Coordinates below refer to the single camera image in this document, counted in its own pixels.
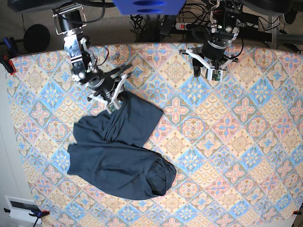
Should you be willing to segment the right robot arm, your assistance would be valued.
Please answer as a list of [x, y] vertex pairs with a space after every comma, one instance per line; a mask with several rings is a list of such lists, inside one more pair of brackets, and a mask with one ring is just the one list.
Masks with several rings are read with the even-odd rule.
[[106, 104], [125, 100], [124, 83], [131, 77], [131, 73], [127, 72], [131, 64], [108, 72], [99, 68], [97, 56], [90, 49], [90, 38], [82, 31], [88, 21], [81, 18], [81, 9], [82, 5], [75, 1], [52, 9], [55, 26], [60, 28], [57, 34], [64, 35], [64, 50], [72, 64], [71, 75], [78, 84], [94, 91], [88, 100], [94, 99]]

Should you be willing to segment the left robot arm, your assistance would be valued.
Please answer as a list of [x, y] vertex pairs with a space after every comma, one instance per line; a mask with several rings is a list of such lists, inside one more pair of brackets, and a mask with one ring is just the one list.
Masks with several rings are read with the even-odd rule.
[[194, 25], [192, 36], [203, 42], [203, 46], [187, 51], [192, 58], [194, 77], [201, 75], [201, 69], [206, 69], [205, 78], [219, 81], [223, 71], [232, 62], [237, 63], [238, 54], [226, 55], [229, 47], [240, 33], [238, 15], [242, 12], [242, 5], [233, 0], [218, 0], [209, 12], [209, 19], [205, 24]]

